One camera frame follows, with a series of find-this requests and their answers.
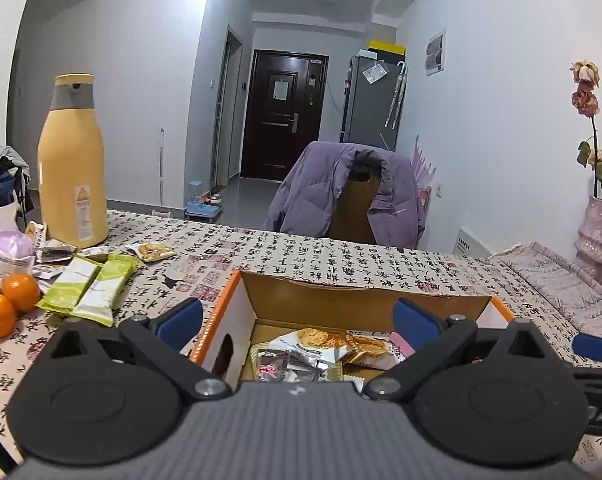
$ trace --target dark brown door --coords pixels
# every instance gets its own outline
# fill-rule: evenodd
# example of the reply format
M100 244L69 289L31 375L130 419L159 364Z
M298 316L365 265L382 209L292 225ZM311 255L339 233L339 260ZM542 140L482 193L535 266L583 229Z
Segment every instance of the dark brown door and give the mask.
M268 50L254 56L241 176L283 180L319 138L328 58Z

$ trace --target puffer jacket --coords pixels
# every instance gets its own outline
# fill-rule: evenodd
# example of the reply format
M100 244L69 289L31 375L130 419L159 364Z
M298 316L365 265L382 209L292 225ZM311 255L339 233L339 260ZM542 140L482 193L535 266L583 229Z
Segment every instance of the puffer jacket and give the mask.
M425 230L425 213L410 160L362 144L311 142L277 190L266 229L324 236L355 162L381 168L379 191L367 211L377 244L415 249Z

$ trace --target calligraphy tablecloth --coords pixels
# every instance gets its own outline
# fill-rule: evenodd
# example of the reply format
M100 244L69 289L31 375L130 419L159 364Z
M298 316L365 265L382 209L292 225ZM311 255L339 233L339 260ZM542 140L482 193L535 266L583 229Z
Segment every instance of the calligraphy tablecloth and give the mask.
M108 223L105 243L121 251L125 244L142 241L164 242L177 251L172 258L136 270L118 301L116 322L133 314L158 316L189 296L204 304L205 322L230 273L240 268L327 285L498 296L516 316L532 319L563 359L599 366L572 353L574 327L504 263L121 211L108 211ZM9 338L0 340L0 441L16 458L6 404L59 323L59 317L37 309L19 320ZM585 439L581 447L586 457L582 460L602 456L602 439Z

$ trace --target floor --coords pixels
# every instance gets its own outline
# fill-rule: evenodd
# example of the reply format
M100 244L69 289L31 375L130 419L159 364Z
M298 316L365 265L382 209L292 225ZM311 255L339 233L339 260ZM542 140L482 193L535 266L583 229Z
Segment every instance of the floor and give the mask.
M279 183L271 180L233 177L227 187L220 191L222 212L215 219L215 224L262 229L268 216L268 207L278 188ZM28 221L41 223L39 194L31 191L30 197L34 210L28 213ZM108 208L143 214L151 214L153 209L151 206L111 200L108 200Z
M215 224L263 229L279 185L272 180L233 177L220 192L222 212Z

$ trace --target refrigerator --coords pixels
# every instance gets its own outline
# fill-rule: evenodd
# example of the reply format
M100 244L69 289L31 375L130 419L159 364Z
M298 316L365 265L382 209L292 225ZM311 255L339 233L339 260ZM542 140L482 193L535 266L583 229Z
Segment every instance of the refrigerator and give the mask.
M401 112L395 129L396 104L385 127L385 118L395 94L396 78L401 67L385 62L388 73L370 84L363 72L372 68L376 61L368 57L354 56L350 61L350 73L345 91L341 142L355 142L394 151L399 130Z

